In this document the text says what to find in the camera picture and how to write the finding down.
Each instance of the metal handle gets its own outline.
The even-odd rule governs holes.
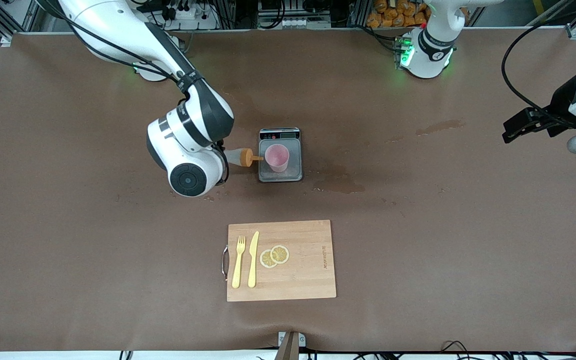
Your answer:
[[[221,273],[223,274],[223,279],[228,281],[228,268],[226,267],[226,254],[228,254],[228,245],[223,248],[223,253],[221,254]]]

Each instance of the plastic knife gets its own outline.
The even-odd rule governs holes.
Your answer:
[[[257,285],[257,241],[259,239],[259,231],[256,231],[252,235],[252,241],[250,241],[250,256],[252,260],[250,261],[250,272],[248,273],[248,287],[254,288]]]

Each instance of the dried orange slice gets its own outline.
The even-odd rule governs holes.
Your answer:
[[[286,246],[278,244],[274,248],[270,249],[270,257],[277,264],[284,264],[290,258],[290,253]]]
[[[271,250],[265,250],[259,255],[259,262],[263,265],[266,269],[272,269],[277,266],[275,260],[273,260],[272,256],[270,256]]]

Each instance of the yellow fork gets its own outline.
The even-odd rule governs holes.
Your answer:
[[[242,255],[246,250],[246,236],[237,239],[237,262],[235,262],[235,274],[232,276],[232,287],[237,289],[242,282]]]

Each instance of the brown paper tablecloth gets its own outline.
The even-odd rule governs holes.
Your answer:
[[[576,155],[533,134],[499,66],[521,30],[466,30],[441,76],[394,69],[354,30],[197,34],[190,60],[230,103],[226,146],[302,130],[301,182],[234,168],[181,198],[146,150],[172,82],[74,36],[0,50],[0,351],[249,349],[277,331],[329,351],[576,350]],[[546,105],[576,41],[537,30],[509,59]],[[338,297],[227,303],[227,225],[330,219]]]

